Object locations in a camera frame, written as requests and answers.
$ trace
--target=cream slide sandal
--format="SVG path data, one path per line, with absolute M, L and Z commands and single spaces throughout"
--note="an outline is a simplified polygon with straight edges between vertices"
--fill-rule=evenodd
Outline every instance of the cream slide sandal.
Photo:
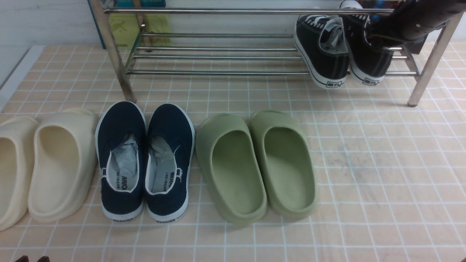
M 27 202 L 35 220 L 63 219 L 81 207 L 96 168 L 96 125 L 92 112 L 76 108 L 52 115 L 37 128 Z
M 0 125 L 0 231 L 26 213 L 38 125 L 32 117 L 16 117 Z

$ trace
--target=olive green slipper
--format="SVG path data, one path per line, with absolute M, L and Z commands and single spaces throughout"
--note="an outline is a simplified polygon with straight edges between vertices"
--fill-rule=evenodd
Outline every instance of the olive green slipper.
M 317 194 L 299 124 L 282 112 L 264 110 L 254 114 L 249 128 L 270 206 L 286 217 L 308 216 Z
M 233 224 L 261 219 L 267 196 L 251 135 L 238 116 L 208 118 L 196 137 L 196 156 L 219 214 Z

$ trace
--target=canvas sneaker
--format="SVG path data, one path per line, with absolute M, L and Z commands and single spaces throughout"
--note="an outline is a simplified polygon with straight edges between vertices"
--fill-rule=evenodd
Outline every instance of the canvas sneaker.
M 362 7 L 356 1 L 345 0 L 340 3 L 340 8 Z M 365 28 L 370 26 L 370 16 L 357 14 L 340 17 L 343 19 L 350 55 L 351 74 L 365 85 L 377 85 L 384 79 L 393 51 L 388 48 L 374 48 L 368 43 Z
M 177 105 L 163 104 L 151 117 L 145 198 L 148 213 L 157 222 L 174 222 L 188 207 L 194 136 L 191 120 Z
M 325 89 L 341 87 L 350 62 L 341 18 L 320 14 L 300 17 L 294 40 L 314 82 Z
M 102 210 L 113 221 L 133 220 L 143 209 L 145 132 L 144 114 L 127 101 L 112 105 L 97 124 Z

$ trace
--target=tile floor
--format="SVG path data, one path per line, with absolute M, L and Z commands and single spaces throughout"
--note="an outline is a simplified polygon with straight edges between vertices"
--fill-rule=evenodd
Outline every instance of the tile floor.
M 425 49 L 432 48 L 428 43 Z M 421 64 L 427 52 L 417 56 Z M 302 62 L 159 61 L 177 69 L 305 69 Z M 137 67 L 153 67 L 148 61 Z M 392 63 L 405 68 L 404 62 Z M 146 212 L 128 223 L 102 214 L 98 172 L 74 215 L 41 224 L 26 214 L 0 233 L 0 261 L 29 255 L 52 262 L 430 262 L 466 256 L 466 42 L 454 42 L 416 108 L 406 107 L 412 78 L 376 87 L 348 79 L 322 90 L 309 78 L 149 77 L 131 80 L 149 117 L 176 103 L 198 126 L 230 112 L 246 121 L 258 110 L 291 114 L 305 130 L 319 204 L 303 220 L 270 208 L 245 228 L 221 219 L 194 160 L 190 203 L 174 224 Z M 31 115 L 39 121 L 72 107 L 101 114 L 123 100 L 104 50 L 48 46 L 0 114 L 0 123 Z

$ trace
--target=slipper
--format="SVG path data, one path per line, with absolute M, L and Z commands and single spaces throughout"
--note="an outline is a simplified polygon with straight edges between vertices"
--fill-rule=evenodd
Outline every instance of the slipper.
M 0 231 L 26 213 L 38 125 L 32 117 L 16 117 L 0 125 Z
M 96 124 L 92 112 L 76 108 L 51 116 L 37 128 L 27 202 L 37 221 L 63 219 L 81 207 L 96 168 Z
M 246 224 L 265 215 L 267 196 L 243 119 L 229 114 L 208 118 L 198 131 L 196 155 L 215 207 L 226 221 Z
M 254 114 L 249 128 L 270 206 L 303 218 L 316 203 L 314 170 L 305 136 L 292 117 L 273 110 Z

